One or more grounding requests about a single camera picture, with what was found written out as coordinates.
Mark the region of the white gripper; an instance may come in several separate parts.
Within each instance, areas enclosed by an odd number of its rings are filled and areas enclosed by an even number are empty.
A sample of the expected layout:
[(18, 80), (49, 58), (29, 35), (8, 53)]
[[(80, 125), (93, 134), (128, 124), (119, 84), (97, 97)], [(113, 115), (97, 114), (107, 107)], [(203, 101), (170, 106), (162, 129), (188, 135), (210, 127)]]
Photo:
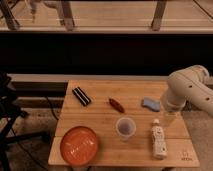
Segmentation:
[(177, 96), (171, 90), (166, 90), (160, 98), (163, 108), (167, 111), (163, 113), (164, 126), (168, 127), (176, 119), (174, 112), (179, 112), (186, 104), (186, 100)]

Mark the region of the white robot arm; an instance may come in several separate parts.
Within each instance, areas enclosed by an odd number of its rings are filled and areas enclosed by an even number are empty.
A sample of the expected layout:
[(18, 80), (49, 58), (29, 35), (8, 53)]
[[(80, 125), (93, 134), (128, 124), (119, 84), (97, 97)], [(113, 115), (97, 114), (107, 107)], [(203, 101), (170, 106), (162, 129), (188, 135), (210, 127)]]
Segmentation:
[(167, 89), (160, 98), (165, 127), (173, 123), (187, 101), (213, 117), (213, 90), (206, 86), (209, 80), (210, 74), (202, 65), (177, 70), (168, 76)]

